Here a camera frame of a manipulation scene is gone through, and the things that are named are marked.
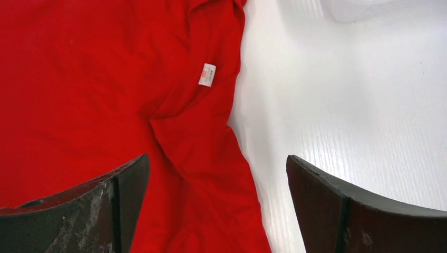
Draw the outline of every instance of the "white tag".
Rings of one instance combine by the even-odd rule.
[[[200,76],[199,84],[211,87],[215,73],[216,73],[216,66],[205,63],[205,65],[203,66],[202,74]]]

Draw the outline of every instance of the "white table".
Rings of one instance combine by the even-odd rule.
[[[447,211],[447,4],[335,23],[320,0],[250,0],[233,115],[274,252],[305,252],[286,158]]]

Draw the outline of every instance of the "red t-shirt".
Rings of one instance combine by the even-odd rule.
[[[0,206],[146,152],[133,252],[270,252],[227,126],[244,3],[1,1]],[[211,87],[198,84],[206,63],[216,66]]]

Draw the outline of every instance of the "white surface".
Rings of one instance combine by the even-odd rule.
[[[339,22],[352,22],[425,0],[324,0]]]
[[[230,125],[274,252],[305,252],[287,184],[296,154],[383,196],[447,211],[447,5],[352,24],[319,0],[251,0]]]

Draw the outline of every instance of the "red fabric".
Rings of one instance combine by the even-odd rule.
[[[227,126],[244,3],[0,1],[0,206],[147,152],[133,252],[270,252]],[[204,63],[212,87],[198,85]]]

